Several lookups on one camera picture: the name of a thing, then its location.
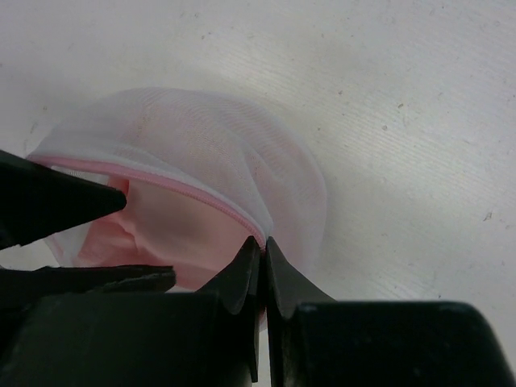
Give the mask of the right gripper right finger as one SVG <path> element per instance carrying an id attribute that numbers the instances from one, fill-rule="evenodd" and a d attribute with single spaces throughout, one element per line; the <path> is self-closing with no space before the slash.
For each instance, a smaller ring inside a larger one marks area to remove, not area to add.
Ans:
<path id="1" fill-rule="evenodd" d="M 337 301 L 264 256 L 274 386 L 512 386 L 485 317 L 463 302 Z"/>

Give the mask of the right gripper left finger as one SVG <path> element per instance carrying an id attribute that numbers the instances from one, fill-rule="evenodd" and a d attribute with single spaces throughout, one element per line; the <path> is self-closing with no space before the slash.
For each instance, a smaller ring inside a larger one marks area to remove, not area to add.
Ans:
<path id="1" fill-rule="evenodd" d="M 258 379 L 260 247 L 193 293 L 63 293 L 1 305 L 4 386 L 249 386 Z"/>

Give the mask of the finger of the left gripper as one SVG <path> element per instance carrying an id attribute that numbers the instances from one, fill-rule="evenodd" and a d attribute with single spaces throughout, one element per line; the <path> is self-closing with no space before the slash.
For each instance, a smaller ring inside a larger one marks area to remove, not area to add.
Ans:
<path id="1" fill-rule="evenodd" d="M 1 152 L 1 247 L 24 246 L 127 204 L 120 190 Z"/>
<path id="2" fill-rule="evenodd" d="M 25 306 L 63 293 L 167 291 L 177 283 L 171 266 L 42 267 L 1 270 L 1 305 Z"/>

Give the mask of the pink bra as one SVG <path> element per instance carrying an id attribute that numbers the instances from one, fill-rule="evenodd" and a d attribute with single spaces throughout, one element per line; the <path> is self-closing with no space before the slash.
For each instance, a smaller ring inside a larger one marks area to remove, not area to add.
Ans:
<path id="1" fill-rule="evenodd" d="M 197 290 L 235 258 L 251 232 L 221 210 L 170 189 L 112 177 L 127 204 L 89 226 L 77 266 L 171 266 L 177 285 Z"/>

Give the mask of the white pink mesh laundry bag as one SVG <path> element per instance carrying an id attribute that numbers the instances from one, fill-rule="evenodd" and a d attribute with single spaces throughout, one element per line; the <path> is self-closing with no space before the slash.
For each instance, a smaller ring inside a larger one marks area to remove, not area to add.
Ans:
<path id="1" fill-rule="evenodd" d="M 274 239 L 302 273 L 323 241 L 327 189 L 309 148 L 281 120 L 242 98 L 123 90 L 58 123 L 29 160 L 108 186 L 112 177 L 125 178 L 204 202 L 242 224 L 261 247 Z M 92 222 L 46 238 L 58 264 L 89 267 L 73 260 Z"/>

